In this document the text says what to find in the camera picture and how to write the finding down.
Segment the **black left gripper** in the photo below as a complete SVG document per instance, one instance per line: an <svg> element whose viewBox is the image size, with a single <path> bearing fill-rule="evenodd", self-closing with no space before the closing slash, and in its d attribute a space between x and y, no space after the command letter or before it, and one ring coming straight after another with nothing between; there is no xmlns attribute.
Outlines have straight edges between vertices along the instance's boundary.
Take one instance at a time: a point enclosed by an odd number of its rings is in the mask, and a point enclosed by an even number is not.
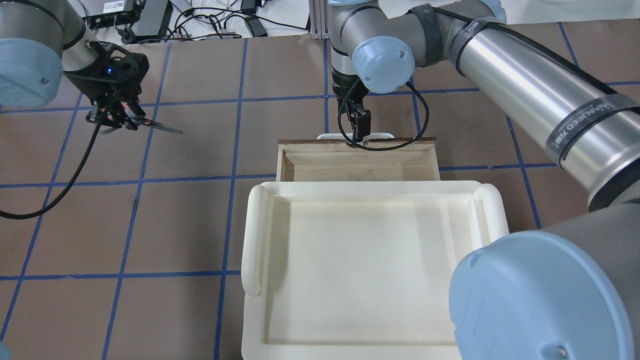
<svg viewBox="0 0 640 360"><path fill-rule="evenodd" d="M137 132L143 120L138 97L142 93L142 80L150 69L148 57L110 42L85 42L82 48L96 58L80 69L65 70L64 76L90 101L119 91L119 125ZM113 104L92 102L86 121L105 126L106 130L118 130Z"/></svg>

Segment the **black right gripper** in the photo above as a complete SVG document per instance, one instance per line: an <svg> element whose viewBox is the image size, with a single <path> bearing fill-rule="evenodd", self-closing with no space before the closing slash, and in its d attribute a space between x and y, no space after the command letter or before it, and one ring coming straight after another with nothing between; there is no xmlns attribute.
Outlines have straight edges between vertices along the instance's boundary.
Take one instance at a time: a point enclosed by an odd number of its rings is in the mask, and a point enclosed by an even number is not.
<svg viewBox="0 0 640 360"><path fill-rule="evenodd" d="M363 100L370 89L356 74L345 74L332 70L332 89L338 104L347 98L349 101L349 121L352 128L352 141L361 143L371 135L371 112L364 107Z"/></svg>

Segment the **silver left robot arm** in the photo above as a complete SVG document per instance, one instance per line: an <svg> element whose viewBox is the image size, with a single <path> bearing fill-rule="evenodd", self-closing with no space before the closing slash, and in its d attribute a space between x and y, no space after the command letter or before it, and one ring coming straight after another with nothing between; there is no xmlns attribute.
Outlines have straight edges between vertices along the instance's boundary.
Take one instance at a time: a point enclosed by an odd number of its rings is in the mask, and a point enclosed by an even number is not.
<svg viewBox="0 0 640 360"><path fill-rule="evenodd" d="M151 125L138 100L146 55L99 41L66 0L3 0L0 14L2 106L50 104L66 77L93 107L87 121L133 131Z"/></svg>

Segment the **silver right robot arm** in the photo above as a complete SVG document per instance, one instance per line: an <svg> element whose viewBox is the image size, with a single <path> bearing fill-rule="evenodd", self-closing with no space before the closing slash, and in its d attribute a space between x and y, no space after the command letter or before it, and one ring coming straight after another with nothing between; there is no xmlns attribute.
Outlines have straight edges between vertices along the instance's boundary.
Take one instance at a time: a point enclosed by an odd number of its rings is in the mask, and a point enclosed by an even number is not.
<svg viewBox="0 0 640 360"><path fill-rule="evenodd" d="M409 88L447 61L589 192L587 214L505 235L455 267L449 305L464 360L639 358L639 103L505 25L498 0L425 3L389 18L330 0L340 111Z"/></svg>

